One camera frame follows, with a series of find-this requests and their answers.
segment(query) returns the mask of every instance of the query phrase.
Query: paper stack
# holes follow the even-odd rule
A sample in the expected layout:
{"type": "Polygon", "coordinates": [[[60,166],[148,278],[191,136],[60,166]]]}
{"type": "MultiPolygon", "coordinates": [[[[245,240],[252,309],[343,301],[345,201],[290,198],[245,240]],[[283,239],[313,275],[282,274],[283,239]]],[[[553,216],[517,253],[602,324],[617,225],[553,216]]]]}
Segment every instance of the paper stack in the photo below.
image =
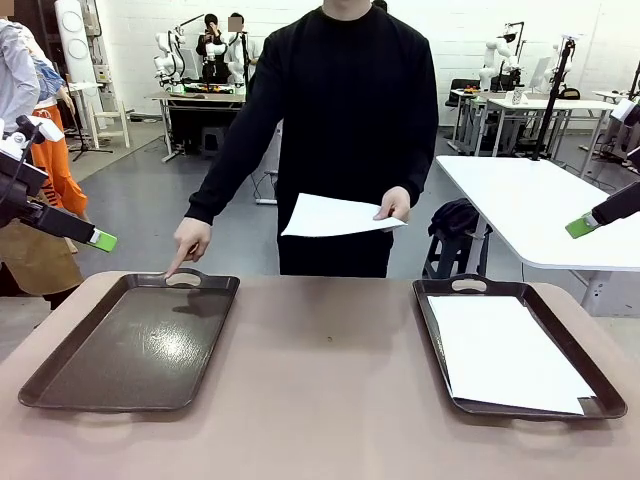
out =
{"type": "Polygon", "coordinates": [[[455,398],[583,415],[595,396],[513,297],[429,297],[455,398]]]}

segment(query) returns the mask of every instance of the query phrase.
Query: white table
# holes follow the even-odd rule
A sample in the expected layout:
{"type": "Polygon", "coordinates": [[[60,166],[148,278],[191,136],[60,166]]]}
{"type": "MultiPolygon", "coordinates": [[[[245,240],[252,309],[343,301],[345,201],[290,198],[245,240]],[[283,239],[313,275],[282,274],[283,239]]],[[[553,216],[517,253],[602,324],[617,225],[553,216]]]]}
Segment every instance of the white table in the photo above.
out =
{"type": "Polygon", "coordinates": [[[604,90],[594,90],[591,93],[593,93],[598,97],[602,97],[602,100],[605,102],[607,100],[611,100],[615,104],[618,104],[620,100],[622,100],[623,98],[627,98],[626,95],[620,95],[619,93],[613,93],[613,92],[606,92],[604,90]]]}
{"type": "Polygon", "coordinates": [[[186,93],[179,95],[158,92],[145,98],[160,102],[165,143],[168,150],[168,154],[162,159],[162,163],[167,163],[180,153],[173,147],[170,110],[239,112],[246,101],[244,94],[227,93],[186,93]]]}
{"type": "MultiPolygon", "coordinates": [[[[500,122],[498,124],[498,133],[496,135],[496,142],[493,147],[493,156],[495,157],[498,154],[498,148],[500,146],[500,137],[502,135],[502,129],[504,127],[504,122],[507,118],[521,118],[523,114],[527,114],[529,112],[543,112],[547,109],[549,104],[548,100],[532,100],[530,99],[527,103],[521,103],[518,105],[513,105],[511,101],[507,99],[487,99],[488,106],[485,109],[485,113],[482,116],[480,121],[480,135],[478,136],[478,143],[476,145],[476,156],[480,155],[480,146],[482,144],[482,133],[484,131],[484,125],[487,120],[487,112],[489,110],[498,110],[500,112],[500,122]]],[[[615,109],[615,105],[607,102],[601,102],[598,100],[556,100],[553,111],[558,113],[558,121],[554,126],[554,129],[551,133],[551,139],[555,138],[560,134],[560,141],[556,144],[554,150],[554,157],[557,155],[557,152],[560,150],[561,139],[564,137],[566,130],[569,126],[569,122],[571,121],[583,121],[583,120],[594,120],[598,119],[598,123],[596,128],[593,131],[593,135],[591,136],[591,142],[589,147],[587,147],[587,155],[584,160],[584,164],[580,171],[580,178],[584,178],[587,170],[591,164],[591,158],[593,157],[593,152],[596,148],[596,143],[598,141],[598,135],[604,126],[609,113],[615,109]],[[600,116],[595,117],[593,114],[589,117],[576,117],[573,116],[573,112],[575,110],[588,110],[590,113],[593,110],[600,111],[600,116]]]]}
{"type": "Polygon", "coordinates": [[[595,271],[582,302],[590,313],[612,272],[640,272],[640,214],[572,239],[566,225],[608,195],[553,163],[447,156],[437,162],[480,213],[469,273],[477,269],[487,224],[526,265],[595,271]]]}

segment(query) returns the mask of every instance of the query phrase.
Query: tan apron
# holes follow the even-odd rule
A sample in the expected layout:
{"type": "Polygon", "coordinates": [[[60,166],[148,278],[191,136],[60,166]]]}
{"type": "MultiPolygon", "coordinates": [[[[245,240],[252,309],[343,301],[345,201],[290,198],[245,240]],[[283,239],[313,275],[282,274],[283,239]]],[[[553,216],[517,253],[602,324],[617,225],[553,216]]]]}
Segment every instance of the tan apron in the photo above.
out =
{"type": "Polygon", "coordinates": [[[0,261],[18,286],[31,295],[60,293],[83,282],[64,238],[40,232],[17,220],[0,228],[0,261]]]}

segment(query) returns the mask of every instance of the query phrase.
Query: empty brown tray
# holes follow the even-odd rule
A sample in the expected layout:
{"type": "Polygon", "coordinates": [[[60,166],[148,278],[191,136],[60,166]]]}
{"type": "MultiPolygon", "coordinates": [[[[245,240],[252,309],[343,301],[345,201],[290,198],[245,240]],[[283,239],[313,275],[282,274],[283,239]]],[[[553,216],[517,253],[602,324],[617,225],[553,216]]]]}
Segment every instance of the empty brown tray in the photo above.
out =
{"type": "Polygon", "coordinates": [[[238,290],[233,277],[123,276],[20,390],[29,407],[174,411],[195,398],[238,290]]]}

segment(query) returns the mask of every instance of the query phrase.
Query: sheet of paper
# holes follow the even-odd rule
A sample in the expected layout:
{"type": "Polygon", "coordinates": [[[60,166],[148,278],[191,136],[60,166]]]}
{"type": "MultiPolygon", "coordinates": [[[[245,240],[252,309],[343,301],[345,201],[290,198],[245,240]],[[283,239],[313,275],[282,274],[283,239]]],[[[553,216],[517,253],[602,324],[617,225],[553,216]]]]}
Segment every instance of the sheet of paper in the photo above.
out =
{"type": "Polygon", "coordinates": [[[289,225],[282,235],[296,237],[337,237],[404,227],[395,218],[374,220],[380,207],[368,203],[348,202],[301,193],[289,225]]]}
{"type": "Polygon", "coordinates": [[[453,396],[583,415],[595,396],[529,310],[513,297],[429,297],[453,396]]]}

